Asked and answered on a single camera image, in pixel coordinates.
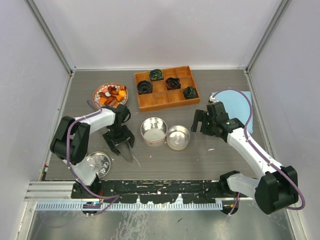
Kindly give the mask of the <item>tall pink lunch tin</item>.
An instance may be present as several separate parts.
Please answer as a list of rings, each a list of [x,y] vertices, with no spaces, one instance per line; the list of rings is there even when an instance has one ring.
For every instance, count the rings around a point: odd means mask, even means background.
[[[164,120],[158,117],[147,118],[140,126],[140,134],[144,142],[151,147],[165,143],[168,127]]]

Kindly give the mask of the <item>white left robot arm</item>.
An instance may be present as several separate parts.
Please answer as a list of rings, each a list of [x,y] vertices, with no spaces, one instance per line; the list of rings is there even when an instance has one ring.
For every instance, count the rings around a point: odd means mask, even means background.
[[[125,144],[128,149],[134,147],[135,137],[125,125],[130,118],[128,107],[120,104],[117,107],[102,107],[82,117],[64,116],[60,120],[50,144],[50,151],[66,161],[76,180],[83,183],[82,192],[88,198],[95,198],[100,193],[100,185],[96,183],[98,175],[86,160],[90,135],[107,128],[103,139],[113,153],[120,155],[117,148],[119,145]]]

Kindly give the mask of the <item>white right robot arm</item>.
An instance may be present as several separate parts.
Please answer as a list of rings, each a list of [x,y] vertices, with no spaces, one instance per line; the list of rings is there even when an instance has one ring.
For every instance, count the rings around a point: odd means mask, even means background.
[[[230,118],[221,101],[212,99],[206,110],[197,109],[190,130],[223,139],[248,163],[256,177],[231,171],[220,176],[219,191],[225,197],[244,194],[255,200],[267,215],[281,209],[299,211],[306,200],[298,187],[298,173],[271,157],[252,138],[247,126],[238,118]]]

